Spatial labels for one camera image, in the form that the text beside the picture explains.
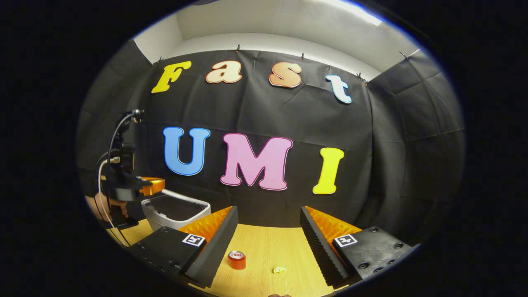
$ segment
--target table surface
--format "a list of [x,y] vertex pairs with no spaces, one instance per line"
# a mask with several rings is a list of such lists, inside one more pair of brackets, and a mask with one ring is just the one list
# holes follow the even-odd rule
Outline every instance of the table surface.
[[[138,226],[121,232],[133,245],[153,231],[144,219]],[[246,255],[246,269],[234,270],[229,266],[227,254],[231,250]],[[286,271],[272,273],[276,266],[284,267]],[[243,224],[237,225],[211,287],[202,289],[189,285],[220,297],[267,297],[273,294],[319,297],[342,289],[334,290],[326,285],[302,228]]]

